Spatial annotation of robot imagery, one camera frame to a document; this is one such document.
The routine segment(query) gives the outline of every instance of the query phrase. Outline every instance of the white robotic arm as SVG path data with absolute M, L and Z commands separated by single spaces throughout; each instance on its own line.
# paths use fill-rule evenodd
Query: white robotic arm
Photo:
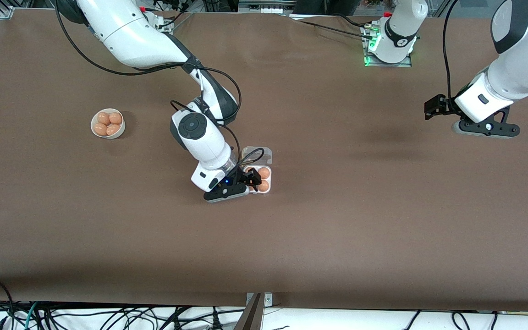
M 417 31 L 427 17 L 425 0 L 399 0 L 392 16 L 373 21 L 379 35 L 368 50 L 385 63 L 399 63 L 413 50 Z
M 153 13 L 142 13 L 134 0 L 57 0 L 57 8 L 70 21 L 86 24 L 124 65 L 140 69 L 181 64 L 201 86 L 201 97 L 177 111 L 170 121 L 174 138 L 199 161 L 192 182 L 210 192 L 237 168 L 230 146 L 214 124 L 235 119 L 235 99 L 178 39 L 157 31 Z
M 460 134 L 513 138 L 519 126 L 506 118 L 516 100 L 528 96 L 528 0 L 505 0 L 492 17 L 492 39 L 499 57 L 464 87 L 456 98 L 440 94 L 425 103 L 425 119 L 457 114 Z M 500 122 L 494 116 L 501 113 Z

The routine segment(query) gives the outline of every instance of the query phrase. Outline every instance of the power cord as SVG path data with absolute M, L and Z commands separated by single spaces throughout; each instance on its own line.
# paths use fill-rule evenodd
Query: power cord
M 345 33 L 346 35 L 352 35 L 352 36 L 356 36 L 356 37 L 364 38 L 364 39 L 372 39 L 372 37 L 368 36 L 368 35 L 361 35 L 359 33 L 343 31 L 343 30 L 340 30 L 340 29 L 336 29 L 335 27 L 326 27 L 325 25 L 320 25 L 320 24 L 317 24 L 317 23 L 311 23 L 311 22 L 305 22 L 305 21 L 299 21 L 299 22 L 305 23 L 305 24 L 308 24 L 308 25 L 313 25 L 314 27 L 319 27 L 319 28 L 324 28 L 324 29 L 340 32 L 340 33 Z
M 15 325 L 13 323 L 14 321 L 14 317 L 13 317 L 13 314 L 14 314 L 14 311 L 13 311 L 13 299 L 11 298 L 11 294 L 9 293 L 9 290 L 8 288 L 2 283 L 0 282 L 0 287 L 5 291 L 5 294 L 6 296 L 8 297 L 8 301 L 9 301 L 9 311 L 8 311 L 8 314 L 11 314 L 11 329 L 15 329 Z
M 154 6 L 158 5 L 158 7 L 160 8 L 161 11 L 164 11 L 164 8 L 162 8 L 162 5 L 157 2 L 156 0 L 154 0 Z
M 334 13 L 333 15 L 335 16 L 339 16 L 343 19 L 345 19 L 348 23 L 350 23 L 351 25 L 354 25 L 355 27 L 359 27 L 359 28 L 363 28 L 364 25 L 368 24 L 368 23 L 372 23 L 372 21 L 369 21 L 369 22 L 366 22 L 366 23 L 356 23 L 354 21 L 352 21 L 350 19 L 350 17 L 347 17 L 346 15 L 344 15 L 343 13 Z
M 466 328 L 465 328 L 465 329 L 460 328 L 459 324 L 457 324 L 457 322 L 455 322 L 455 315 L 459 315 L 459 317 L 462 318 L 463 323 L 466 325 Z M 451 321 L 453 322 L 453 325 L 457 328 L 457 330 L 470 330 L 470 324 L 468 324 L 468 321 L 467 321 L 466 318 L 463 316 L 463 314 L 460 313 L 460 312 L 453 312 L 453 313 L 451 313 Z
M 211 327 L 213 330 L 223 330 L 223 325 L 220 322 L 219 314 L 217 313 L 217 309 L 215 306 L 213 306 L 213 326 Z
M 443 46 L 443 51 L 444 51 L 444 62 L 445 62 L 445 73 L 447 75 L 447 87 L 448 87 L 448 99 L 450 100 L 449 102 L 449 106 L 451 107 L 452 110 L 455 110 L 454 109 L 454 106 L 453 106 L 453 102 L 451 102 L 451 74 L 449 73 L 449 62 L 448 62 L 448 58 L 447 58 L 447 48 L 446 48 L 446 35 L 447 35 L 447 26 L 448 26 L 448 21 L 449 21 L 449 15 L 451 14 L 451 10 L 453 9 L 453 7 L 455 6 L 455 4 L 457 4 L 459 0 L 453 0 L 451 6 L 449 6 L 449 10 L 445 16 L 445 20 L 444 20 L 444 32 L 443 32 L 443 36 L 442 36 L 442 46 Z
M 246 161 L 250 156 L 252 156 L 253 154 L 255 154 L 257 152 L 260 152 L 260 156 L 256 157 L 256 159 L 252 159 L 250 161 Z M 249 152 L 246 156 L 244 156 L 239 161 L 239 165 L 242 166 L 242 165 L 250 165 L 250 164 L 256 163 L 256 161 L 260 160 L 263 156 L 264 156 L 264 148 L 256 148 L 256 149 L 252 150 L 251 152 Z
M 34 313 L 34 308 L 36 308 L 37 304 L 38 304 L 38 301 L 34 302 L 32 304 L 32 307 L 30 307 L 30 310 L 27 312 L 26 324 L 24 325 L 23 330 L 28 330 L 30 328 L 30 317 L 32 317 L 32 314 Z
M 178 13 L 177 16 L 174 16 L 174 18 L 170 17 L 170 18 L 172 18 L 172 21 L 170 21 L 170 22 L 168 22 L 168 23 L 166 23 L 166 24 L 164 24 L 164 25 L 158 25 L 158 28 L 159 28 L 159 29 L 161 29 L 161 28 L 165 28 L 165 27 L 167 27 L 168 25 L 173 24 L 174 21 L 176 21 L 176 20 L 178 19 L 178 17 L 180 17 L 184 12 L 185 12 L 185 11 L 181 11 L 180 13 Z
M 492 324 L 490 325 L 490 330 L 494 330 L 494 327 L 496 326 L 496 320 L 498 319 L 498 313 L 496 311 L 492 312 L 494 314 L 494 318 L 492 319 Z M 461 328 L 459 324 L 455 321 L 455 316 L 459 315 L 459 317 L 462 318 L 463 324 L 466 326 L 466 328 Z M 451 321 L 453 322 L 453 325 L 457 328 L 457 330 L 470 330 L 470 324 L 468 324 L 468 321 L 463 316 L 461 312 L 453 312 L 451 313 Z
M 233 80 L 233 78 L 230 75 L 228 75 L 227 73 L 225 73 L 225 72 L 223 72 L 221 70 L 214 69 L 212 67 L 204 67 L 204 66 L 196 66 L 195 68 L 197 68 L 199 70 L 204 70 L 204 71 L 216 72 L 216 73 L 218 73 L 220 75 L 223 75 L 224 77 L 229 79 L 229 81 L 233 84 L 233 86 L 235 86 L 235 89 L 237 90 L 237 108 L 235 109 L 235 111 L 231 115 L 228 115 L 227 117 L 224 117 L 224 118 L 221 118 L 221 119 L 215 118 L 215 120 L 216 121 L 226 121 L 228 119 L 232 119 L 233 117 L 235 117 L 237 115 L 237 113 L 239 112 L 239 108 L 242 106 L 242 92 L 241 92 L 237 82 L 235 80 Z
M 220 311 L 220 312 L 217 312 L 217 314 L 221 315 L 221 314 L 241 313 L 241 312 L 243 312 L 243 309 L 233 309 L 231 311 Z M 212 317 L 214 314 L 215 313 L 210 313 L 210 314 L 203 315 L 201 317 L 196 317 L 196 318 L 190 319 L 189 321 L 184 322 L 183 324 L 181 324 L 181 326 L 179 326 L 178 328 L 174 328 L 174 330 L 181 330 L 185 325 L 187 325 L 187 324 L 189 324 L 191 322 L 204 321 L 203 320 L 204 318 Z
M 421 310 L 420 309 L 417 310 L 415 315 L 413 315 L 413 317 L 411 318 L 411 321 L 409 322 L 409 324 L 407 324 L 407 327 L 404 328 L 403 330 L 410 330 L 411 326 L 413 326 L 413 323 L 415 323 L 415 320 L 417 319 L 417 316 L 419 316 L 420 313 L 421 313 Z

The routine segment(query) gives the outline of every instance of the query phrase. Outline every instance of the black cable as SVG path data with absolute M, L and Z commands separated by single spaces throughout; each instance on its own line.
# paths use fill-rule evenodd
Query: black cable
M 219 314 L 217 313 L 217 309 L 215 306 L 213 306 L 213 326 L 211 327 L 213 330 L 223 330 L 223 326 L 220 322 Z
M 222 124 L 217 124 L 217 126 L 220 126 L 226 130 L 228 130 L 228 132 L 233 136 L 233 140 L 235 140 L 235 144 L 237 145 L 237 163 L 239 164 L 240 161 L 239 161 L 239 157 L 241 157 L 241 153 L 242 153 L 242 149 L 240 148 L 239 146 L 239 140 L 237 139 L 237 136 L 235 136 L 235 133 L 233 133 L 233 131 L 227 127 L 226 125 L 222 125 Z
M 368 39 L 368 40 L 372 39 L 372 37 L 368 36 L 368 35 L 361 35 L 359 33 L 343 31 L 343 30 L 340 30 L 340 29 L 336 29 L 335 27 L 326 27 L 325 25 L 320 25 L 320 24 L 317 24 L 317 23 L 311 23 L 311 22 L 305 22 L 305 21 L 299 21 L 299 22 L 305 23 L 305 24 L 308 24 L 308 25 L 313 25 L 314 27 L 319 27 L 319 28 L 324 28 L 324 29 L 340 32 L 340 33 L 345 33 L 347 35 L 352 35 L 352 36 L 356 36 L 356 37 L 359 37 L 359 38 L 364 38 L 364 39 Z
M 496 326 L 496 320 L 498 319 L 498 313 L 496 311 L 493 311 L 492 313 L 494 314 L 494 318 L 492 319 L 490 330 L 494 330 L 494 327 Z
M 220 75 L 223 75 L 224 77 L 229 79 L 229 81 L 231 81 L 231 83 L 233 84 L 233 86 L 235 86 L 235 88 L 237 90 L 237 108 L 235 109 L 235 111 L 231 115 L 228 115 L 227 117 L 224 117 L 224 118 L 221 118 L 221 119 L 216 118 L 215 120 L 216 121 L 226 121 L 228 119 L 233 118 L 235 115 L 237 115 L 237 113 L 239 112 L 239 108 L 242 106 L 242 92 L 239 89 L 239 85 L 237 84 L 237 82 L 235 82 L 235 80 L 233 80 L 233 78 L 230 75 L 228 75 L 227 73 L 225 73 L 225 72 L 223 72 L 221 70 L 214 69 L 212 67 L 204 67 L 204 66 L 196 66 L 195 68 L 197 68 L 199 70 L 216 72 L 216 73 L 218 73 Z
M 97 313 L 90 313 L 90 314 L 62 313 L 62 314 L 53 315 L 53 317 L 92 317 L 96 315 L 115 314 L 115 313 L 116 313 L 115 311 L 105 311 L 105 312 L 97 312 Z
M 52 318 L 52 323 L 54 324 L 54 327 L 58 330 L 58 327 L 60 326 L 63 330 L 68 330 L 67 328 L 65 328 L 65 326 L 63 326 L 62 324 L 60 324 L 59 322 L 57 322 L 54 318 Z
M 134 308 L 134 309 L 130 309 L 130 311 L 126 311 L 126 308 L 122 308 L 120 309 L 121 313 L 123 313 L 122 316 L 118 317 L 115 321 L 113 321 L 112 324 L 110 324 L 108 327 L 107 327 L 107 330 L 110 330 L 115 324 L 117 324 L 117 322 L 119 322 L 120 319 L 123 319 L 124 317 L 127 317 L 127 315 L 129 313 L 132 313 L 133 311 L 136 311 L 137 308 Z M 117 315 L 117 313 L 115 313 L 115 315 L 112 315 L 111 317 L 109 317 L 109 319 L 107 319 L 107 321 L 105 321 L 105 323 L 103 323 L 103 325 L 101 326 L 101 328 L 99 328 L 99 330 L 103 330 L 103 328 L 105 327 L 105 325 L 109 322 L 109 320 L 111 320 L 114 316 Z
M 44 326 L 42 326 L 42 318 L 40 317 L 40 311 L 38 311 L 37 309 L 34 309 L 33 315 L 34 315 L 34 319 L 36 320 L 36 329 L 44 330 Z
M 231 311 L 222 311 L 222 312 L 217 312 L 218 315 L 221 315 L 221 314 L 228 314 L 228 313 L 240 313 L 240 312 L 243 312 L 243 309 L 233 309 Z M 214 313 L 210 313 L 210 314 L 207 314 L 207 315 L 203 315 L 201 317 L 196 317 L 196 318 L 193 318 L 183 324 L 181 324 L 181 326 L 179 326 L 178 328 L 174 328 L 174 330 L 180 330 L 182 329 L 185 325 L 191 323 L 191 322 L 197 322 L 197 321 L 205 321 L 203 320 L 204 318 L 207 318 L 207 317 L 211 317 L 213 316 Z
M 359 27 L 359 28 L 363 28 L 364 25 L 366 25 L 366 24 L 368 24 L 368 23 L 372 23 L 372 21 L 369 21 L 369 22 L 367 22 L 367 23 L 356 23 L 356 22 L 352 21 L 352 20 L 350 19 L 350 17 L 347 17 L 347 16 L 344 15 L 343 13 L 334 13 L 333 15 L 335 15 L 335 16 L 339 16 L 339 17 L 345 19 L 345 20 L 346 20 L 348 23 L 350 23 L 351 25 L 354 25 L 355 27 Z
M 443 46 L 443 51 L 444 51 L 444 62 L 445 62 L 445 73 L 447 75 L 447 84 L 448 84 L 448 99 L 449 99 L 449 106 L 451 107 L 452 110 L 455 110 L 454 107 L 453 107 L 453 103 L 451 102 L 451 75 L 449 73 L 449 62 L 448 62 L 448 58 L 447 58 L 447 48 L 446 48 L 446 35 L 447 35 L 447 25 L 448 25 L 448 21 L 449 21 L 449 15 L 451 14 L 451 10 L 453 9 L 453 6 L 455 6 L 455 4 L 457 4 L 459 0 L 453 0 L 451 6 L 449 7 L 449 10 L 447 12 L 447 15 L 445 16 L 445 21 L 444 21 L 444 33 L 443 33 L 443 36 L 442 36 L 442 46 Z
M 53 318 L 52 316 L 52 311 L 50 309 L 46 309 L 44 311 L 44 317 L 48 318 L 48 320 L 50 320 L 50 322 L 52 322 L 52 325 L 54 325 L 54 327 L 56 328 L 56 330 L 59 330 L 58 328 L 58 323 L 56 322 L 56 320 Z
M 95 63 L 94 61 L 92 61 L 92 59 L 88 58 L 87 55 L 85 55 L 79 49 L 79 47 L 75 44 L 75 42 L 73 41 L 73 39 L 71 38 L 69 33 L 66 31 L 64 23 L 62 22 L 61 13 L 58 11 L 58 0 L 55 0 L 55 12 L 56 12 L 56 19 L 58 19 L 58 24 L 60 25 L 63 33 L 65 34 L 66 39 L 71 43 L 71 46 L 73 46 L 73 48 L 75 48 L 75 50 L 79 53 L 79 55 L 82 58 L 84 58 L 88 63 L 94 65 L 94 67 L 97 67 L 98 69 L 101 69 L 101 70 L 109 72 L 109 73 L 114 73 L 115 75 L 120 75 L 120 76 L 140 76 L 140 75 L 146 75 L 148 73 L 161 71 L 163 69 L 171 69 L 173 67 L 179 67 L 179 66 L 182 66 L 184 64 L 184 63 L 166 63 L 166 64 L 163 64 L 163 65 L 151 67 L 149 69 L 143 69 L 142 71 L 139 71 L 139 72 L 121 72 L 121 71 L 115 71 L 115 70 L 112 70 L 112 69 L 107 69 L 106 67 L 101 66 L 101 65 Z
M 415 313 L 415 315 L 413 315 L 413 317 L 411 318 L 411 321 L 409 322 L 409 324 L 407 324 L 407 327 L 404 328 L 403 330 L 410 330 L 411 326 L 413 326 L 413 323 L 415 322 L 415 319 L 417 319 L 417 316 L 419 316 L 419 314 L 421 313 L 421 310 L 417 310 L 417 312 Z
M 195 112 L 193 110 L 191 110 L 188 106 L 185 106 L 184 104 L 178 102 L 177 100 L 170 100 L 170 106 L 172 106 L 174 108 L 175 111 L 178 111 L 180 110 L 178 107 L 176 106 L 180 106 L 188 111 L 191 111 L 191 112 Z
M 234 116 L 237 115 L 237 113 L 239 112 L 239 109 L 240 107 L 242 106 L 242 91 L 241 89 L 239 88 L 239 84 L 237 84 L 237 82 L 230 76 L 228 75 L 227 73 L 225 73 L 224 71 L 221 71 L 221 70 L 218 70 L 218 69 L 214 69 L 212 67 L 204 67 L 204 66 L 195 66 L 195 69 L 197 70 L 204 70 L 204 71 L 211 71 L 211 72 L 216 72 L 220 75 L 223 75 L 224 77 L 226 77 L 227 79 L 229 79 L 229 81 L 233 84 L 233 86 L 235 86 L 235 89 L 237 90 L 237 108 L 235 109 L 235 111 L 231 114 L 231 115 L 228 115 L 227 117 L 223 117 L 223 118 L 214 118 L 215 121 L 226 121 L 228 119 L 231 119 L 233 118 Z M 184 109 L 187 109 L 189 111 L 192 111 L 191 109 L 189 109 L 188 107 L 186 107 L 185 105 L 183 105 L 182 103 L 178 102 L 178 101 L 170 101 L 170 105 L 172 107 L 174 107 L 174 109 L 176 111 L 178 111 L 179 109 L 176 108 L 174 105 L 172 105 L 172 103 L 175 103 L 176 105 L 180 106 L 180 107 L 184 107 Z
M 0 282 L 0 287 L 5 291 L 5 294 L 6 296 L 8 297 L 8 301 L 9 301 L 9 311 L 8 311 L 8 314 L 11 314 L 11 329 L 15 329 L 15 325 L 13 324 L 13 321 L 15 320 L 14 316 L 13 316 L 13 299 L 11 298 L 11 293 L 9 293 L 9 290 L 8 288 L 2 283 Z
M 150 312 L 152 313 L 152 316 L 153 316 L 153 318 L 154 318 L 154 321 L 156 322 L 156 329 L 157 329 L 157 328 L 159 327 L 159 324 L 158 324 L 158 320 L 159 320 L 159 318 L 158 318 L 158 316 L 156 315 L 156 313 L 154 312 L 154 309 L 153 309 L 153 308 L 150 309 Z
M 126 326 L 124 327 L 124 330 L 126 330 L 126 329 L 129 330 L 129 329 L 130 329 L 130 325 L 132 325 L 134 322 L 136 322 L 137 319 L 142 319 L 142 320 L 144 320 L 144 321 L 148 321 L 148 322 L 150 322 L 150 323 L 152 324 L 152 330 L 156 330 L 156 327 L 155 327 L 154 322 L 152 322 L 152 320 L 150 320 L 150 319 L 145 318 L 145 317 L 142 316 L 142 315 L 148 313 L 148 311 L 151 310 L 151 309 L 152 309 L 152 308 L 148 308 L 148 309 L 146 309 L 146 310 L 143 311 L 143 312 L 140 311 L 140 313 L 139 313 L 138 315 L 136 315 L 135 317 L 132 317 L 132 318 L 130 318 L 129 316 L 126 317 L 127 320 L 126 320 Z
M 256 152 L 262 152 L 262 153 L 260 153 L 260 156 L 256 157 L 256 159 L 253 159 L 253 160 L 249 161 L 249 163 L 245 162 L 246 159 L 248 159 L 250 156 L 252 156 Z M 252 150 L 251 152 L 249 152 L 246 156 L 244 156 L 242 158 L 242 160 L 239 161 L 239 164 L 240 165 L 253 164 L 253 163 L 256 163 L 256 161 L 260 160 L 262 157 L 264 157 L 264 148 L 256 148 L 256 149 Z
M 457 324 L 457 323 L 455 322 L 455 315 L 459 315 L 459 316 L 462 318 L 463 323 L 466 325 L 466 328 L 465 328 L 465 329 L 460 328 L 460 327 L 459 327 L 459 324 Z M 453 313 L 451 313 L 451 321 L 453 322 L 453 325 L 457 328 L 457 330 L 470 330 L 470 325 L 469 325 L 468 322 L 466 321 L 466 318 L 463 317 L 463 314 L 460 313 L 460 312 L 453 312 Z
M 44 309 L 44 323 L 46 323 L 46 328 L 48 330 L 52 330 L 52 326 L 50 326 L 50 320 L 48 317 L 46 317 L 46 309 Z
M 180 13 L 178 13 L 177 16 L 174 16 L 174 19 L 172 19 L 172 21 L 164 24 L 164 25 L 158 25 L 158 28 L 161 29 L 161 28 L 164 28 L 164 27 L 167 27 L 168 25 L 171 25 L 172 23 L 174 23 L 174 21 L 176 21 L 176 19 L 178 19 L 178 17 L 180 17 L 182 15 L 182 13 L 184 13 L 185 11 L 181 11 Z
M 164 11 L 164 8 L 162 8 L 162 5 L 161 5 L 159 2 L 154 1 L 154 4 L 155 4 L 155 5 L 158 5 L 158 7 L 160 7 L 160 10 L 161 10 L 161 11 Z
M 190 309 L 190 307 L 177 308 L 176 311 L 174 311 L 174 313 L 172 313 L 172 315 L 170 315 L 168 317 L 167 321 L 164 321 L 164 323 L 159 328 L 159 330 L 164 330 L 170 323 L 172 323 L 172 321 L 174 321 L 175 318 L 177 318 L 179 315 L 181 315 L 182 313 L 184 313 L 188 309 Z

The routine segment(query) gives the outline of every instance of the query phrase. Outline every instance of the brown egg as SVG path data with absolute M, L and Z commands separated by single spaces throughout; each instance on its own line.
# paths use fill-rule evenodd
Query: brown egg
M 270 178 L 270 170 L 267 167 L 262 167 L 261 169 L 259 169 L 258 174 L 260 175 L 260 177 L 262 177 L 262 179 Z
M 116 125 L 116 124 L 111 124 L 109 126 L 107 126 L 107 135 L 113 135 L 115 133 L 117 133 L 117 131 L 119 131 L 121 126 L 119 125 Z
M 100 112 L 97 115 L 97 121 L 103 125 L 109 125 L 111 123 L 111 121 L 109 121 L 109 115 L 107 112 Z
M 266 181 L 262 181 L 262 184 L 259 184 L 257 187 L 259 192 L 265 193 L 270 189 L 270 184 Z
M 95 126 L 93 126 L 93 130 L 99 136 L 106 136 L 107 135 L 107 126 L 105 126 L 105 125 L 103 125 L 101 123 L 96 123 Z
M 123 119 L 121 118 L 121 115 L 117 112 L 112 112 L 109 114 L 109 121 L 111 121 L 112 124 L 120 125 Z

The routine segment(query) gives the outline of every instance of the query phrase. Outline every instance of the clear plastic egg carton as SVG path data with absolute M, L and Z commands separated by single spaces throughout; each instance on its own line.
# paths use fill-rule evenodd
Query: clear plastic egg carton
M 270 165 L 272 165 L 272 150 L 270 148 L 266 147 L 252 147 L 248 146 L 243 148 L 242 150 L 242 159 L 246 157 L 249 153 L 253 152 L 254 150 L 262 148 L 264 149 L 264 154 L 262 157 L 260 155 L 262 152 L 260 150 L 253 153 L 251 156 L 249 156 L 247 159 L 244 160 L 244 162 L 249 163 L 252 160 L 258 159 L 257 161 L 254 161 L 253 163 L 249 163 L 248 165 L 245 165 L 243 167 L 243 171 L 249 171 L 251 168 L 256 169 L 260 176 L 262 177 L 262 184 L 256 186 L 258 190 L 250 187 L 250 193 L 251 194 L 268 194 L 270 192 L 270 189 L 272 188 L 272 169 Z

